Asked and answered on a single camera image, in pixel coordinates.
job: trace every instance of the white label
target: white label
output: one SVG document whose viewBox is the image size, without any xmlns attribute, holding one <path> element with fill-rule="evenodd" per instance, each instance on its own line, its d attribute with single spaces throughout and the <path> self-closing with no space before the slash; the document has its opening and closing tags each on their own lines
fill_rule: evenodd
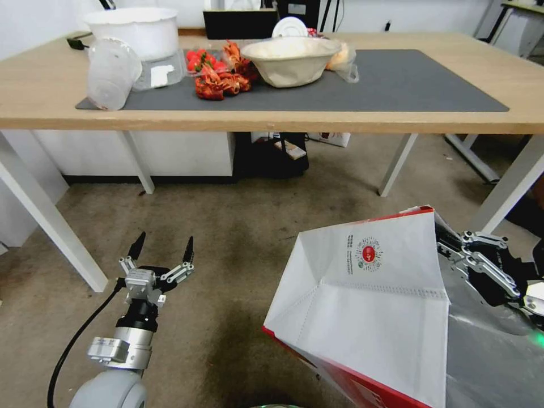
<svg viewBox="0 0 544 408">
<path fill-rule="evenodd" d="M 299 4 L 293 4 L 289 3 L 287 6 L 287 12 L 289 14 L 306 14 L 306 5 L 299 5 Z"/>
<path fill-rule="evenodd" d="M 174 70 L 173 65 L 159 65 L 151 68 L 151 87 L 158 88 L 168 83 L 168 73 Z"/>
</svg>

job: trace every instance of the red and white bag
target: red and white bag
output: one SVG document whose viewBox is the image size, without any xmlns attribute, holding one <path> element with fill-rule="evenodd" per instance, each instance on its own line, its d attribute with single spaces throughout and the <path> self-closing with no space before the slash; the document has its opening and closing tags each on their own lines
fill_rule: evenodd
<svg viewBox="0 0 544 408">
<path fill-rule="evenodd" d="M 263 330 L 358 407 L 445 406 L 434 211 L 301 232 Z"/>
</svg>

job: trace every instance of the clear plastic container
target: clear plastic container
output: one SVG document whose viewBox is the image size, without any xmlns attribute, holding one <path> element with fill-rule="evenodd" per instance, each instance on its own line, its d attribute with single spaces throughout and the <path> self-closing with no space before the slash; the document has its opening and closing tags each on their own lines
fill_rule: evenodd
<svg viewBox="0 0 544 408">
<path fill-rule="evenodd" d="M 140 59 L 125 43 L 103 39 L 89 48 L 89 61 L 88 99 L 100 109 L 121 109 L 142 73 Z"/>
<path fill-rule="evenodd" d="M 143 91 L 173 85 L 181 81 L 185 74 L 185 57 L 183 51 L 179 50 L 167 58 L 142 61 L 142 74 L 133 85 L 133 89 Z"/>
</svg>

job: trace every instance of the wooden table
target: wooden table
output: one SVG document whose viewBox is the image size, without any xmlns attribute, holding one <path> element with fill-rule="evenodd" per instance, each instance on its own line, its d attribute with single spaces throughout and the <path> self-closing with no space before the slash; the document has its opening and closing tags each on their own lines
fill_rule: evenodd
<svg viewBox="0 0 544 408">
<path fill-rule="evenodd" d="M 63 39 L 0 62 L 0 129 L 118 130 L 146 190 L 153 183 L 134 144 L 135 130 L 350 131 L 406 134 L 384 178 L 390 189 L 418 133 L 543 134 L 544 69 L 457 33 L 343 34 L 358 49 L 419 49 L 508 106 L 508 112 L 225 112 L 76 110 L 86 94 L 87 58 Z M 181 37 L 180 46 L 222 41 Z M 531 139 L 470 225 L 492 231 L 544 171 L 544 137 Z M 95 290 L 106 277 L 0 134 L 0 177 Z"/>
</svg>

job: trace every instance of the paper bowl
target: paper bowl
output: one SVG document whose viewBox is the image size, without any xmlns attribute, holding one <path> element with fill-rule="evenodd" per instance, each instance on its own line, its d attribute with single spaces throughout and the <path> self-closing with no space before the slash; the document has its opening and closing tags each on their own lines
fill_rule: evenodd
<svg viewBox="0 0 544 408">
<path fill-rule="evenodd" d="M 330 57 L 339 52 L 337 41 L 311 37 L 278 37 L 242 48 L 270 85 L 290 88 L 318 80 Z"/>
</svg>

